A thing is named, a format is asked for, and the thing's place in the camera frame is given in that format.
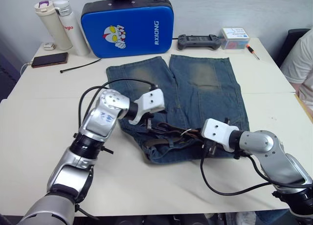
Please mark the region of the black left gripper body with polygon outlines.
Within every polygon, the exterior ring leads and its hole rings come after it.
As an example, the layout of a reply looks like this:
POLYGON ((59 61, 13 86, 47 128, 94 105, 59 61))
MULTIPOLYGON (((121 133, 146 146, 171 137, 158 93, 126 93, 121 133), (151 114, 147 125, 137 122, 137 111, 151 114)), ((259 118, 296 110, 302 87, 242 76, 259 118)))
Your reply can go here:
POLYGON ((153 119, 154 116, 157 114, 157 113, 160 113, 160 114, 167 114, 167 111, 166 110, 161 110, 161 111, 158 111, 158 112, 154 112, 154 113, 151 113, 151 112, 147 112, 145 113, 142 118, 140 119, 140 125, 145 125, 147 120, 148 119, 153 119))

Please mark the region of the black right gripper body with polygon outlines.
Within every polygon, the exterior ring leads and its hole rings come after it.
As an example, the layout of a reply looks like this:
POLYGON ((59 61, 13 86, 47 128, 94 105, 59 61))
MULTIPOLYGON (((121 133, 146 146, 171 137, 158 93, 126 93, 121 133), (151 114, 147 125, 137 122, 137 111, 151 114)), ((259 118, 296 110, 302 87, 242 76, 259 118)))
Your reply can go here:
POLYGON ((217 149, 216 142, 210 139, 205 139, 202 146, 202 158, 214 157, 216 149, 217 149))

